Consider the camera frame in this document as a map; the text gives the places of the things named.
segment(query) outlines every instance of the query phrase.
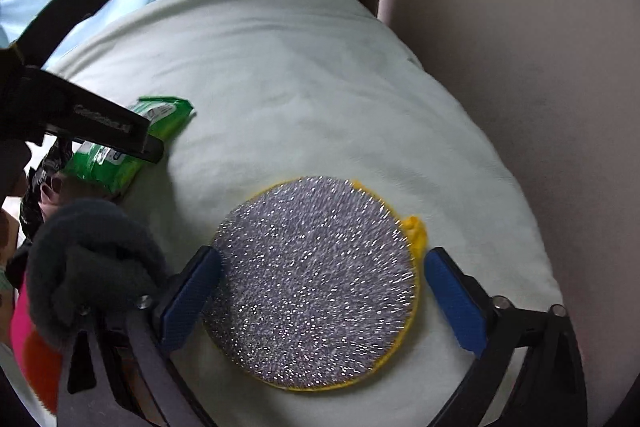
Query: steel wool scrubber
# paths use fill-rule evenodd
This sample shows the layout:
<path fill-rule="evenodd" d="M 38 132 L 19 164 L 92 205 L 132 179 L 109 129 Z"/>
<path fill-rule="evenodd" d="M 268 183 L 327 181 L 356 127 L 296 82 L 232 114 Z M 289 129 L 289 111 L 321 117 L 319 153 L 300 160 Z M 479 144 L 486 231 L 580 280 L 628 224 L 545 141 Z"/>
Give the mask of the steel wool scrubber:
<path fill-rule="evenodd" d="M 204 310 L 244 371 L 294 391 L 350 385 L 398 348 L 418 301 L 426 230 L 358 182 L 301 178 L 232 211 L 212 247 L 224 277 Z"/>

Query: beige wall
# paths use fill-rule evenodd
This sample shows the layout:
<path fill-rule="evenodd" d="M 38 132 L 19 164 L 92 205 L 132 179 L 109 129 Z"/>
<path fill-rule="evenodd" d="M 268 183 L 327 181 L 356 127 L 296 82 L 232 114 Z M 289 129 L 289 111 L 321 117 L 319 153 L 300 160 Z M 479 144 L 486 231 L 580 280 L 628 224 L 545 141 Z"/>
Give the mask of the beige wall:
<path fill-rule="evenodd" d="M 522 184 L 602 423 L 640 372 L 640 0 L 383 0 L 381 18 Z"/>

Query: metal screw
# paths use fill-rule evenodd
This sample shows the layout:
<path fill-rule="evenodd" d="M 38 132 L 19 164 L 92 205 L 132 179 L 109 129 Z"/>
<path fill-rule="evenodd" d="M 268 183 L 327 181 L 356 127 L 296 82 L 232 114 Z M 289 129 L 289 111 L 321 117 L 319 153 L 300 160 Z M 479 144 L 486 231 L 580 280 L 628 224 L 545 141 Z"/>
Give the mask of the metal screw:
<path fill-rule="evenodd" d="M 562 304 L 554 304 L 551 306 L 551 312 L 556 317 L 566 317 L 566 308 Z"/>
<path fill-rule="evenodd" d="M 494 305 L 494 308 L 498 308 L 499 310 L 507 310 L 513 306 L 511 301 L 502 295 L 495 295 L 494 297 L 491 297 L 491 302 Z"/>
<path fill-rule="evenodd" d="M 142 295 L 136 302 L 136 306 L 138 307 L 139 310 L 146 310 L 147 308 L 150 308 L 151 304 L 153 303 L 154 303 L 154 300 L 151 298 L 150 295 Z"/>

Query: blue gripper pad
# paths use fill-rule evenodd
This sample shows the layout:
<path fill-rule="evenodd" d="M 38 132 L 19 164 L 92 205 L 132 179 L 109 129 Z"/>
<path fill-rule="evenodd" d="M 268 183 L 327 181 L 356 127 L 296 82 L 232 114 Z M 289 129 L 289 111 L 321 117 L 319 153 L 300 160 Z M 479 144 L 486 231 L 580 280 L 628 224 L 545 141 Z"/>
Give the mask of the blue gripper pad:
<path fill-rule="evenodd" d="M 166 303 L 158 324 L 158 341 L 165 353 L 184 346 L 193 331 L 207 298 L 215 291 L 222 276 L 222 259 L 211 247 L 200 247 L 173 287 L 172 299 Z"/>
<path fill-rule="evenodd" d="M 434 248 L 427 253 L 424 257 L 424 278 L 433 290 L 460 346 L 473 351 L 480 358 L 486 346 L 484 315 L 466 291 L 462 272 L 458 270 L 456 273 L 444 256 L 449 258 L 441 248 Z"/>

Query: bed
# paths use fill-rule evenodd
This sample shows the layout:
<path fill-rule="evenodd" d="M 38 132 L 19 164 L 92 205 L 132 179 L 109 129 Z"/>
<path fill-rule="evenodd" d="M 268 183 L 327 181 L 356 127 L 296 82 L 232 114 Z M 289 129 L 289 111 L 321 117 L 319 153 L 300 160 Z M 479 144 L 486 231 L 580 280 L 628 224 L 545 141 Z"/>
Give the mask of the bed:
<path fill-rule="evenodd" d="M 159 0 L 53 70 L 122 105 L 143 94 L 193 102 L 196 116 L 122 203 L 175 270 L 260 190 L 326 175 L 357 179 L 399 214 L 420 216 L 430 245 L 446 247 L 490 295 L 541 311 L 562 301 L 536 220 L 490 142 L 355 0 Z M 388 365 L 341 391 L 268 387 L 226 360 L 201 327 L 174 355 L 221 426 L 425 425 L 472 359 L 426 285 Z"/>

